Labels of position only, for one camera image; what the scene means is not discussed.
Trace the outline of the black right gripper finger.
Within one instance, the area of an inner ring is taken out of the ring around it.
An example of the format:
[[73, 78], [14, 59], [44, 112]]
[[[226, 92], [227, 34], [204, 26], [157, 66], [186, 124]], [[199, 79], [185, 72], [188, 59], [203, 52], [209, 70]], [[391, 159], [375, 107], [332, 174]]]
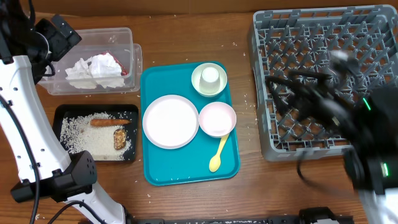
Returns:
[[307, 70], [289, 70], [287, 77], [289, 80], [297, 83], [306, 84], [306, 82], [309, 82], [310, 84], [319, 84], [331, 80], [333, 76]]
[[[302, 96], [300, 91], [302, 90], [303, 85], [300, 82], [269, 76], [266, 77], [265, 83], [280, 115], [285, 115], [289, 110], [297, 107]], [[277, 86], [285, 86], [293, 92], [293, 95], [287, 99], [287, 102], [282, 100], [277, 88], [273, 87], [274, 83], [276, 83]]]

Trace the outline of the white napkin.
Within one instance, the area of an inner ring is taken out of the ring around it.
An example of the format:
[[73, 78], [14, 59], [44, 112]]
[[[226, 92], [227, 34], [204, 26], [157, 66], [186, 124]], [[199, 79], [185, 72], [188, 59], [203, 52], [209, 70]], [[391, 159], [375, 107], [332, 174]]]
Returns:
[[65, 69], [66, 79], [79, 89], [95, 89], [98, 85], [103, 88], [117, 88], [124, 86], [121, 67], [109, 54], [98, 54], [84, 60], [79, 59], [72, 68]]

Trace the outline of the cream cup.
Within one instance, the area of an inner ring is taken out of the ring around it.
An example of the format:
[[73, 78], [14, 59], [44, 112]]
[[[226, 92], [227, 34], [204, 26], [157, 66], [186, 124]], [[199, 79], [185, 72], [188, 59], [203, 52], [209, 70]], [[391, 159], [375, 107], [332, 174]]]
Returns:
[[204, 68], [200, 76], [199, 86], [200, 90], [208, 95], [218, 91], [220, 75], [217, 69], [214, 67]]

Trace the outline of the cream bowl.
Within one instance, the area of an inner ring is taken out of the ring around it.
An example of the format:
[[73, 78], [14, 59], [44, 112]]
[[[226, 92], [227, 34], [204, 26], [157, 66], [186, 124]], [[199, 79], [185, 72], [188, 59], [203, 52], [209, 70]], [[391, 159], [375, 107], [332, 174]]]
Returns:
[[192, 72], [192, 85], [202, 96], [214, 97], [226, 87], [228, 77], [226, 70], [215, 63], [202, 63]]

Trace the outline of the small pink plate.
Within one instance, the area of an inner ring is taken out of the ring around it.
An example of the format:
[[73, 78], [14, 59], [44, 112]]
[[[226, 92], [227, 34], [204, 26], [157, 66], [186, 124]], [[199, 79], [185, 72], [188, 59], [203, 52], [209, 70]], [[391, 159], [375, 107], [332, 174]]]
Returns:
[[236, 125], [235, 110], [223, 102], [212, 102], [202, 108], [199, 114], [201, 129], [213, 138], [221, 138], [229, 134]]

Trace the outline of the red snack wrapper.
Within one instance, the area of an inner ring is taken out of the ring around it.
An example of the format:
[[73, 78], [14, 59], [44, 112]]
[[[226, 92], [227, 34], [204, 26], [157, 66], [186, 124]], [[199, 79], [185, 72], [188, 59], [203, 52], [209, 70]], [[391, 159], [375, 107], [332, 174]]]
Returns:
[[105, 52], [102, 53], [102, 55], [106, 55], [106, 54], [109, 54], [110, 56], [112, 56], [114, 61], [121, 67], [121, 75], [122, 76], [126, 76], [127, 75], [127, 71], [126, 71], [125, 67], [120, 63], [120, 61], [109, 51], [105, 51]]

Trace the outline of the brown carrot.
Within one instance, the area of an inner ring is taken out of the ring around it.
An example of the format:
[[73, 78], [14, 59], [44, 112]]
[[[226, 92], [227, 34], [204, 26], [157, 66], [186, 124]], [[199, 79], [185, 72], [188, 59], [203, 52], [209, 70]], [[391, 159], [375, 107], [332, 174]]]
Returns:
[[120, 126], [131, 123], [127, 119], [92, 119], [90, 125], [94, 127]]

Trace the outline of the pile of white rice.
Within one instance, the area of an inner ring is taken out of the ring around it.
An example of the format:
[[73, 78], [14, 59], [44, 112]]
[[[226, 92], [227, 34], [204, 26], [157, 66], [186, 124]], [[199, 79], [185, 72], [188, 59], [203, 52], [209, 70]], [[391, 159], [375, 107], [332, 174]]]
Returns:
[[125, 137], [122, 148], [115, 148], [114, 133], [123, 130], [126, 125], [112, 125], [94, 127], [90, 124], [93, 119], [115, 119], [108, 113], [92, 113], [75, 118], [63, 118], [60, 131], [60, 143], [70, 154], [88, 151], [96, 161], [123, 161], [124, 154], [132, 149], [132, 140]]

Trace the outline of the yellow plastic spoon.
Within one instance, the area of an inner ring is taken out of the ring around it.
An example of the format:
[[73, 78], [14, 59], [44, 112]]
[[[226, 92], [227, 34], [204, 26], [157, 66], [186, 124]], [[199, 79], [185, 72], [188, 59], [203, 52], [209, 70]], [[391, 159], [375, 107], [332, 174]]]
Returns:
[[210, 163], [209, 163], [210, 172], [216, 172], [220, 168], [221, 153], [223, 151], [224, 145], [226, 144], [226, 142], [228, 140], [228, 137], [229, 137], [229, 134], [227, 134], [221, 138], [216, 154], [210, 159]]

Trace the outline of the large pink plate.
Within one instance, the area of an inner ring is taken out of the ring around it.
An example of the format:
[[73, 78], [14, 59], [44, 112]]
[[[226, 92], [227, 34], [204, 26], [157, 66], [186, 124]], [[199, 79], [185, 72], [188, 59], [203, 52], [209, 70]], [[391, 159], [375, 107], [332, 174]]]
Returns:
[[198, 132], [195, 105], [179, 95], [165, 95], [145, 110], [142, 127], [146, 138], [162, 149], [178, 149], [193, 140]]

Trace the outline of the granola bar piece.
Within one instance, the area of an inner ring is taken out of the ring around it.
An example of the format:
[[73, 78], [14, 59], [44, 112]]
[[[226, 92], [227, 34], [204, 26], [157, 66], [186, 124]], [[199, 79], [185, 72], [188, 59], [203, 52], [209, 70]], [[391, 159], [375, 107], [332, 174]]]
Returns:
[[123, 149], [126, 146], [126, 131], [123, 129], [117, 129], [113, 133], [114, 148], [115, 150]]

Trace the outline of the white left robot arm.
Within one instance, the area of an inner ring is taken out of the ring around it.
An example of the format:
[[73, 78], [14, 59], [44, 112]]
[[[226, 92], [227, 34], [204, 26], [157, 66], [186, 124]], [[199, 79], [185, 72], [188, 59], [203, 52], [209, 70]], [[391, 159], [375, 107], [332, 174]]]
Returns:
[[51, 198], [93, 223], [132, 223], [98, 183], [91, 154], [69, 154], [60, 144], [35, 88], [80, 40], [59, 15], [37, 21], [19, 1], [1, 1], [1, 127], [19, 176], [11, 195], [17, 202]]

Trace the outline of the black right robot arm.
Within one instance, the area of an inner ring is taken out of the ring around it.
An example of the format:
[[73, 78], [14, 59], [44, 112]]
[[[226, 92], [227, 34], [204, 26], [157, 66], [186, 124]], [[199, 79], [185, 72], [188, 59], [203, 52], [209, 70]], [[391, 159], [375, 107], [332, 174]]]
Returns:
[[343, 154], [345, 171], [368, 221], [397, 223], [397, 88], [377, 88], [352, 105], [328, 86], [329, 79], [291, 70], [287, 79], [269, 76], [265, 83], [280, 114], [294, 108], [299, 121], [312, 117], [352, 144]]

